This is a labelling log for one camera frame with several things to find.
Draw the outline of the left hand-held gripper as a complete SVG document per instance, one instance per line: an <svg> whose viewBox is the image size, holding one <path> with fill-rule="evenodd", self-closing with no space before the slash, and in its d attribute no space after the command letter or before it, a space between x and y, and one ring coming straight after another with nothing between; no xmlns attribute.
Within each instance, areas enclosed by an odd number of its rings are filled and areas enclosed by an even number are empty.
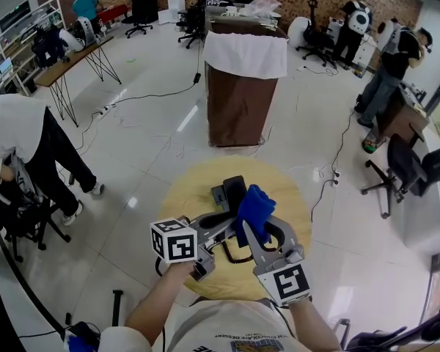
<svg viewBox="0 0 440 352"><path fill-rule="evenodd" d="M150 224L156 264L194 262L192 278L200 282L216 265L208 245L216 245L236 235L237 216L231 212L206 213L191 220L164 219Z"/></svg>

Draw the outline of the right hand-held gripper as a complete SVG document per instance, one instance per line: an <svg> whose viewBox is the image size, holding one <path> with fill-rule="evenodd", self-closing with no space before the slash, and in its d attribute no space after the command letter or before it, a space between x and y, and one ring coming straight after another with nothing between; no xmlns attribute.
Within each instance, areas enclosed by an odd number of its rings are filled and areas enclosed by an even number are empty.
<svg viewBox="0 0 440 352"><path fill-rule="evenodd" d="M246 220L242 225L256 264L253 273L270 298L281 307L308 298L311 284L304 250L291 225L278 217L268 217L265 230L276 239L277 250L266 250Z"/></svg>

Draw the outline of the blue cloth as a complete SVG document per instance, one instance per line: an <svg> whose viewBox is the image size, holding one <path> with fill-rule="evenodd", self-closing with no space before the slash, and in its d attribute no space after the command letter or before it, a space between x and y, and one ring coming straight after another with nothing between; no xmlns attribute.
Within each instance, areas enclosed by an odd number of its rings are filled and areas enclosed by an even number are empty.
<svg viewBox="0 0 440 352"><path fill-rule="evenodd" d="M243 228L244 221L246 221L256 233L257 239L261 244L271 242L271 235L266 231L265 223L269 216L275 211L275 207L276 202L258 185L251 184L249 186L246 196L243 198L238 208L236 238L239 248L249 245Z"/></svg>

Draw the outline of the person's left forearm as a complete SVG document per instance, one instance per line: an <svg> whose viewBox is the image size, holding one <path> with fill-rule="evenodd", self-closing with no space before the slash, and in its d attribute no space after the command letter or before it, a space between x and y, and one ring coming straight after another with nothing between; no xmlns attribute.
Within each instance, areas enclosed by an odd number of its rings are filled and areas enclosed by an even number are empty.
<svg viewBox="0 0 440 352"><path fill-rule="evenodd" d="M155 287L128 316L125 326L140 332L150 345L154 345L177 295L193 270L194 261L171 264Z"/></svg>

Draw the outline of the person's right forearm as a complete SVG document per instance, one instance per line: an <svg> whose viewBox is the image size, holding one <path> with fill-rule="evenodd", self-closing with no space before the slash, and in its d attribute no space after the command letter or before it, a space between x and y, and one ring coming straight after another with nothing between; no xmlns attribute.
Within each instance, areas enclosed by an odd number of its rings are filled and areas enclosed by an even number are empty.
<svg viewBox="0 0 440 352"><path fill-rule="evenodd" d="M301 299L289 305L298 341L311 352L342 352L335 333L313 303Z"/></svg>

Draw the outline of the person's white printed shirt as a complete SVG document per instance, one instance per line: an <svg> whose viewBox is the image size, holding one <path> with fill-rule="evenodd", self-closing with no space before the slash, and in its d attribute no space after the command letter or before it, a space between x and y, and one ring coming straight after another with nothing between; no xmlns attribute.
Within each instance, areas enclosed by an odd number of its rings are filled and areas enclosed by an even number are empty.
<svg viewBox="0 0 440 352"><path fill-rule="evenodd" d="M311 352L257 301L201 301L178 320L165 352Z"/></svg>

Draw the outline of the tall brown bin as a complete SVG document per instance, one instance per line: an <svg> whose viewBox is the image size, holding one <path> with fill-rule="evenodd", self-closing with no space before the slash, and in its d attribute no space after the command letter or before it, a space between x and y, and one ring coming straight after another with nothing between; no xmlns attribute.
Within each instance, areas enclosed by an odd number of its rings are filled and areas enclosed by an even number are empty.
<svg viewBox="0 0 440 352"><path fill-rule="evenodd" d="M270 29L258 22L219 18L210 22L208 32L265 35L287 39L281 29ZM236 76L216 70L206 61L205 78L210 144L214 147L258 145L279 78Z"/></svg>

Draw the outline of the white curved counter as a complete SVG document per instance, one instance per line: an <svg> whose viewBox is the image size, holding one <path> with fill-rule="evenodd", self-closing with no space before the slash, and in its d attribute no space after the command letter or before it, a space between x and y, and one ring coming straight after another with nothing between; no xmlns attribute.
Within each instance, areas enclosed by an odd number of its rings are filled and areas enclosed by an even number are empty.
<svg viewBox="0 0 440 352"><path fill-rule="evenodd" d="M422 132L423 142L417 142L413 151L420 161L440 148L440 137L431 129ZM404 244L419 253L440 253L440 182L434 183L423 197L419 195L418 180L405 195Z"/></svg>

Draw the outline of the white rounded shell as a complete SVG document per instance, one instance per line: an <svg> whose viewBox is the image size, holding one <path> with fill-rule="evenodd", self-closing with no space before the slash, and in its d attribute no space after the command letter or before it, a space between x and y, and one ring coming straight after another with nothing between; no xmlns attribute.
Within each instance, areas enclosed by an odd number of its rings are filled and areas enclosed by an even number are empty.
<svg viewBox="0 0 440 352"><path fill-rule="evenodd" d="M84 43L75 38L71 33L65 29L59 31L59 39L66 52L80 52L84 50Z"/></svg>
<svg viewBox="0 0 440 352"><path fill-rule="evenodd" d="M287 31L289 38L288 43L292 48L301 47L307 44L304 39L304 32L310 23L310 19L306 17L297 17L292 21Z"/></svg>

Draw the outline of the clear plastic bag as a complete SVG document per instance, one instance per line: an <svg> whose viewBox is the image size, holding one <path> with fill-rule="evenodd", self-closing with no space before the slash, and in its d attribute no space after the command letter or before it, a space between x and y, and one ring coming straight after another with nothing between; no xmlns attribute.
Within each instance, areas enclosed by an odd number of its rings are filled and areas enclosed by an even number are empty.
<svg viewBox="0 0 440 352"><path fill-rule="evenodd" d="M281 6L277 0L254 0L240 8L239 13L245 17L268 17Z"/></svg>

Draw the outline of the black high-back office chair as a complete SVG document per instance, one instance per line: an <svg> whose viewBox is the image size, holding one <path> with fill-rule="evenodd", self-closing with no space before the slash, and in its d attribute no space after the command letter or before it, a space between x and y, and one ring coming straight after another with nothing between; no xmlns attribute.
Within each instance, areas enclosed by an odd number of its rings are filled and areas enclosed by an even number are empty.
<svg viewBox="0 0 440 352"><path fill-rule="evenodd" d="M158 19L158 0L131 0L131 14L122 20L123 24L132 25L125 32L130 38L135 32L146 34L146 28L153 29L153 22Z"/></svg>

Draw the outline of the red table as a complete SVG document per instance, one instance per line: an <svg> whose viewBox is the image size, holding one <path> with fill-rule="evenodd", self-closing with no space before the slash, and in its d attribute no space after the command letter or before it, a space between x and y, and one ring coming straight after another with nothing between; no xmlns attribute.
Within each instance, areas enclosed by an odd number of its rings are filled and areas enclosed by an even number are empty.
<svg viewBox="0 0 440 352"><path fill-rule="evenodd" d="M97 13L97 21L101 28L103 28L107 23L116 21L120 16L127 16L129 9L125 4L116 5Z"/></svg>

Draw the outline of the white black-spotted backpack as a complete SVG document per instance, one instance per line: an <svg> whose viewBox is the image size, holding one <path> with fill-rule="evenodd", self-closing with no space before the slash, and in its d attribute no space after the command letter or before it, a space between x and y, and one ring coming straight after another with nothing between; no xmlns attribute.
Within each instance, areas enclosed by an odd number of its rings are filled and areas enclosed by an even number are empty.
<svg viewBox="0 0 440 352"><path fill-rule="evenodd" d="M370 24L370 10L365 8L357 8L348 18L348 28L360 35L364 35Z"/></svg>
<svg viewBox="0 0 440 352"><path fill-rule="evenodd" d="M400 35L403 26L394 21L384 21L377 29L375 42L381 53L391 55L399 53Z"/></svg>

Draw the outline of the white shelf rack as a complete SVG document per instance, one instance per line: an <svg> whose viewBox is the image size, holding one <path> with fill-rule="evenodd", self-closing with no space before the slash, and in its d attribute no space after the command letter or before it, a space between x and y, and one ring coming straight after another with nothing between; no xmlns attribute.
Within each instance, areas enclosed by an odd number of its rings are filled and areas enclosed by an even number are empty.
<svg viewBox="0 0 440 352"><path fill-rule="evenodd" d="M60 0L27 0L31 12L7 29L0 29L0 92L16 91L30 96L35 93L34 80L43 70L37 64L32 43L37 28L55 25L67 27Z"/></svg>

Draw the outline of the black wall screen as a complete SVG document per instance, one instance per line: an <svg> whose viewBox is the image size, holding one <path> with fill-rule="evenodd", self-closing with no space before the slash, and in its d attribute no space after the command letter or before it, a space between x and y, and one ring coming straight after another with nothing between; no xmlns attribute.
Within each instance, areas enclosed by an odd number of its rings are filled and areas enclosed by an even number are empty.
<svg viewBox="0 0 440 352"><path fill-rule="evenodd" d="M27 16L30 12L31 9L28 1L25 1L14 7L9 13L0 19L1 32L4 33L7 29L17 23L20 19Z"/></svg>

